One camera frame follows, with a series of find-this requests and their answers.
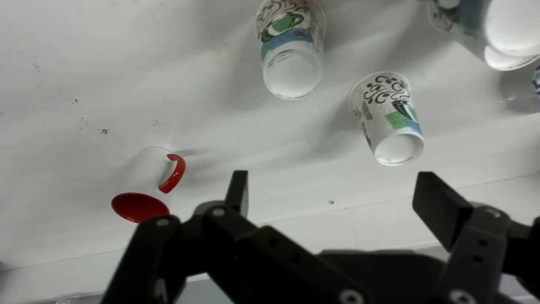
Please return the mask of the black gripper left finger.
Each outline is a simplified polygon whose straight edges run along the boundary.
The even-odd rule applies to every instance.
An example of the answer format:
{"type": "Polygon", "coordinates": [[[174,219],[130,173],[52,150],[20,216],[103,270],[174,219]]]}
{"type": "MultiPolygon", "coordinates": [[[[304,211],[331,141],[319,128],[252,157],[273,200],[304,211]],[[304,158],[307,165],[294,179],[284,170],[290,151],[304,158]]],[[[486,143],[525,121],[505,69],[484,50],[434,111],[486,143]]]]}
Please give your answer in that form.
{"type": "Polygon", "coordinates": [[[248,172],[246,170],[233,172],[225,200],[233,211],[240,212],[241,216],[248,214],[248,172]]]}

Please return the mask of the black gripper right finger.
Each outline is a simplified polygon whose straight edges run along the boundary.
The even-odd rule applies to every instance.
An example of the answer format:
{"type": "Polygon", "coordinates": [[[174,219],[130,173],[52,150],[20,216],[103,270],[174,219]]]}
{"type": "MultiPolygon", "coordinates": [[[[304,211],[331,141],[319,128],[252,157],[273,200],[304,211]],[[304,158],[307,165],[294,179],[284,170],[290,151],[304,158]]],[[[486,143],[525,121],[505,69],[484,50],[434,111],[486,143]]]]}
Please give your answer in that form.
{"type": "Polygon", "coordinates": [[[474,206],[435,172],[417,173],[412,207],[446,249],[451,249],[474,206]]]}

